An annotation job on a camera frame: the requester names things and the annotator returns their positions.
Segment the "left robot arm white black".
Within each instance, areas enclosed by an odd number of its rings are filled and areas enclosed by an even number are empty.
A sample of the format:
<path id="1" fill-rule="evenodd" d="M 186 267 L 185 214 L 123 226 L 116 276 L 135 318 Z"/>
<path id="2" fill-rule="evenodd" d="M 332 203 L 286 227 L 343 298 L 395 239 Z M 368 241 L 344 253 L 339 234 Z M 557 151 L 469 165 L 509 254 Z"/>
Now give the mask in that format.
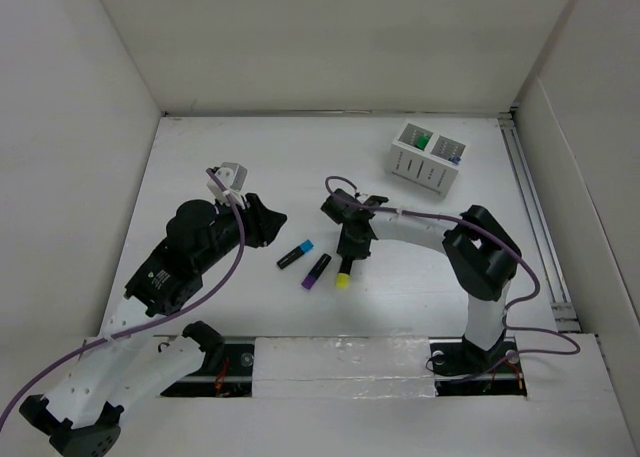
<path id="1" fill-rule="evenodd" d="M 106 455 L 121 434 L 124 416 L 141 398 L 222 364 L 224 337 L 196 321 L 151 360 L 147 371 L 126 381 L 126 371 L 153 336 L 152 324 L 181 315 L 209 269 L 232 250 L 268 246 L 286 221 L 255 193 L 234 205 L 200 199 L 181 204 L 164 239 L 126 284 L 101 336 L 87 344 L 60 384 L 28 396 L 20 414 L 62 456 Z"/>

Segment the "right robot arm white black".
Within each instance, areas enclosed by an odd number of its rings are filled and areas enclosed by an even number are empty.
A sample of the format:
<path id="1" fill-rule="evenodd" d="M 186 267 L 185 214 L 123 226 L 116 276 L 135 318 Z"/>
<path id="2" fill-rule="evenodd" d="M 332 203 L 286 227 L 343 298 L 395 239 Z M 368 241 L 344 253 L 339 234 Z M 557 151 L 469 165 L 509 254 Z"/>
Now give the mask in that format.
<path id="1" fill-rule="evenodd" d="M 408 210 L 383 210 L 386 197 L 361 202 L 342 189 L 321 211 L 341 227 L 336 285 L 348 286 L 353 264 L 370 255 L 375 240 L 404 242 L 445 255 L 457 282 L 468 294 L 467 323 L 451 351 L 435 350 L 428 365 L 440 376 L 476 374 L 497 362 L 506 330 L 506 294 L 521 251 L 492 214 L 473 205 L 459 216 L 420 217 Z"/>

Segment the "green cap black highlighter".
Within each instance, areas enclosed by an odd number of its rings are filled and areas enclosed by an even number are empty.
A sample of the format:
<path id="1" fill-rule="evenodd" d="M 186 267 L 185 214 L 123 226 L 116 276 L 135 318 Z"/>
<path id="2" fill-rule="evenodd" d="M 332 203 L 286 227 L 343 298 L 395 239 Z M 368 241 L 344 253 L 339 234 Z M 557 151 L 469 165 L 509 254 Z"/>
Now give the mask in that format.
<path id="1" fill-rule="evenodd" d="M 415 140 L 415 147 L 424 151 L 429 144 L 431 134 L 422 134 Z"/>

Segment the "yellow cap black highlighter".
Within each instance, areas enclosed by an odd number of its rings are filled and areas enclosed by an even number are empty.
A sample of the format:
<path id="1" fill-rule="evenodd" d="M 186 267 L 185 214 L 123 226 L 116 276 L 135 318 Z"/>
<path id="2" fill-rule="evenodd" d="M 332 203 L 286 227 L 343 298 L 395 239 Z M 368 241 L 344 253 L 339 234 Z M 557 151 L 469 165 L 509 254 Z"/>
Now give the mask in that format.
<path id="1" fill-rule="evenodd" d="M 349 286 L 352 265 L 353 260 L 351 258 L 344 257 L 342 259 L 335 281 L 337 288 L 346 289 Z"/>

